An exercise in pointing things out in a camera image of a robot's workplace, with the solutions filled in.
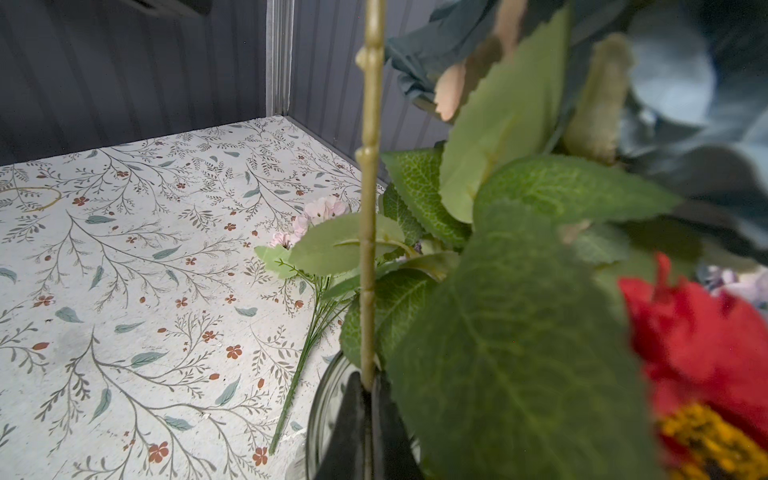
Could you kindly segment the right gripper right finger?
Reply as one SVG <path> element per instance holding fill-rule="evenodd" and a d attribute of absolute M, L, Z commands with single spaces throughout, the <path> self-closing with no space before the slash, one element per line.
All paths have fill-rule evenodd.
<path fill-rule="evenodd" d="M 391 385 L 379 372 L 371 393 L 372 461 L 376 480 L 423 480 L 411 440 L 391 398 Z"/>

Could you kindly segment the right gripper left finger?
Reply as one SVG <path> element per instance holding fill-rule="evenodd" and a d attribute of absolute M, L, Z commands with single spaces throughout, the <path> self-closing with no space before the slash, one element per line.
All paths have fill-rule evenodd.
<path fill-rule="evenodd" d="M 330 442 L 316 470 L 317 480 L 372 478 L 370 394 L 359 372 L 348 380 Z"/>

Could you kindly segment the light blue flower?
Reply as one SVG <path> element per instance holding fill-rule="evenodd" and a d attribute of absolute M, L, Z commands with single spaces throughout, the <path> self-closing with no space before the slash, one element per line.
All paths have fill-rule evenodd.
<path fill-rule="evenodd" d="M 503 1 L 489 36 L 458 40 L 457 56 L 437 62 L 408 53 L 407 39 L 385 39 L 384 59 L 425 74 L 448 142 L 386 157 L 394 187 L 427 236 L 447 254 L 432 254 L 444 280 L 458 265 L 484 206 L 512 200 L 553 219 L 565 245 L 618 302 L 615 281 L 650 277 L 657 254 L 674 278 L 717 241 L 725 260 L 767 259 L 767 147 L 762 141 L 702 140 L 701 114 L 680 120 L 666 144 L 633 146 L 627 99 L 650 81 L 669 82 L 665 105 L 701 103 L 712 110 L 728 84 L 751 94 L 767 85 L 766 49 L 732 55 L 735 73 L 719 80 L 704 35 L 684 8 L 643 7 L 626 32 L 587 46 L 587 74 L 573 106 L 565 103 L 571 17 L 566 1 Z"/>

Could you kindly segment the clear ribbed glass vase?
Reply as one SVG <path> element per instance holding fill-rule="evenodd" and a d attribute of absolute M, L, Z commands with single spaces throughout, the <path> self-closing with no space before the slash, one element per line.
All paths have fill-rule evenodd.
<path fill-rule="evenodd" d="M 287 479 L 315 479 L 316 470 L 330 442 L 349 377 L 355 372 L 359 372 L 359 369 L 342 354 L 337 354 L 330 362 L 313 400 L 304 443 L 286 469 Z M 370 431 L 372 440 L 372 408 Z M 419 442 L 415 437 L 409 437 L 419 465 Z"/>

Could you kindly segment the red flower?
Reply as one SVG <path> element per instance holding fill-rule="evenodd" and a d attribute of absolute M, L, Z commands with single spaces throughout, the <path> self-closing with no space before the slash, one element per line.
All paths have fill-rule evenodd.
<path fill-rule="evenodd" d="M 442 479 L 763 479 L 767 324 L 729 292 L 623 276 L 612 302 L 552 218 L 497 200 L 378 357 Z"/>

